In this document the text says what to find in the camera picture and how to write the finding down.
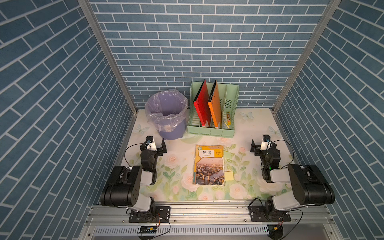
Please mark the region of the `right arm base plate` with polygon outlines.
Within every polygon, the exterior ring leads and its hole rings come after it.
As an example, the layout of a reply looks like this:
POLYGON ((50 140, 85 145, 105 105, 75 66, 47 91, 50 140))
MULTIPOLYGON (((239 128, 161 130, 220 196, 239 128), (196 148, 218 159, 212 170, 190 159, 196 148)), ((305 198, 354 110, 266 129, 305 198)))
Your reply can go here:
POLYGON ((252 222, 290 222, 291 216, 287 211, 267 211, 264 206, 249 207, 252 222))

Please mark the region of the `English textbook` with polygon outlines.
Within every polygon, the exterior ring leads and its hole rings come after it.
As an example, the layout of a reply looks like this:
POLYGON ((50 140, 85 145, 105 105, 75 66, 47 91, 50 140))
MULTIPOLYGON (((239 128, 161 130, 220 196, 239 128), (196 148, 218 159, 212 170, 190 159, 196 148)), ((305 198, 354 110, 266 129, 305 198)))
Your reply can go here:
POLYGON ((224 172, 224 146, 196 145, 194 185, 223 186, 224 172))

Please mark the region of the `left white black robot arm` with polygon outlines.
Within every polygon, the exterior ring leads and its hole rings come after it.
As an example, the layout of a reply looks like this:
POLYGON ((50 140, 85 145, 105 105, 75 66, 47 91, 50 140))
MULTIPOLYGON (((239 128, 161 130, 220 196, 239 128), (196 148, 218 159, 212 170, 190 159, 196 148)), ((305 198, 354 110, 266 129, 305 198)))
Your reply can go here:
POLYGON ((152 136, 140 144, 141 165, 115 166, 102 190, 100 202, 105 207, 127 207, 138 213, 156 214, 155 200, 140 193, 141 186, 151 186, 157 181, 158 157, 167 153, 165 140, 157 148, 152 136))

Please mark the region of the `green sticky note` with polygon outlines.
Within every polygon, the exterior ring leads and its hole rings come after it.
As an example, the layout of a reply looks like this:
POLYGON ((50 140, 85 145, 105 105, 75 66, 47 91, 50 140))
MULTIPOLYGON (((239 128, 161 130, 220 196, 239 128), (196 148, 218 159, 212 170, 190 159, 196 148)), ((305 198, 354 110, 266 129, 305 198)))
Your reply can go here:
POLYGON ((232 153, 227 152, 227 151, 223 151, 223 157, 225 160, 231 160, 232 159, 232 153))

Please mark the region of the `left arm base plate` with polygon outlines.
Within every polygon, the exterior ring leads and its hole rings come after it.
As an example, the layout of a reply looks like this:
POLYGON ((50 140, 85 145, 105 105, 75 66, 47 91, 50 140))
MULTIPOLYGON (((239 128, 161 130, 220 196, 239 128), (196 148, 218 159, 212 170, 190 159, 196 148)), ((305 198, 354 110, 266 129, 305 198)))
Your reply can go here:
POLYGON ((170 220, 171 207, 158 206, 155 212, 134 212, 129 214, 129 223, 166 223, 170 220))

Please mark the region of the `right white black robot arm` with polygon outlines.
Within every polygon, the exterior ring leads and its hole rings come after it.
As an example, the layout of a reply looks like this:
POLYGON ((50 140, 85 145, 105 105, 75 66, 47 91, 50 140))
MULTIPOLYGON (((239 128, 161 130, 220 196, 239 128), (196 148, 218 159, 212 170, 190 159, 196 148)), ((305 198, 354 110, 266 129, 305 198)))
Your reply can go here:
POLYGON ((292 190, 279 196, 270 196, 264 204, 267 214, 330 205, 335 202, 334 190, 316 165, 287 164, 280 167, 281 152, 269 135, 262 143, 251 143, 251 152, 261 158, 262 177, 267 183, 290 184, 292 190))

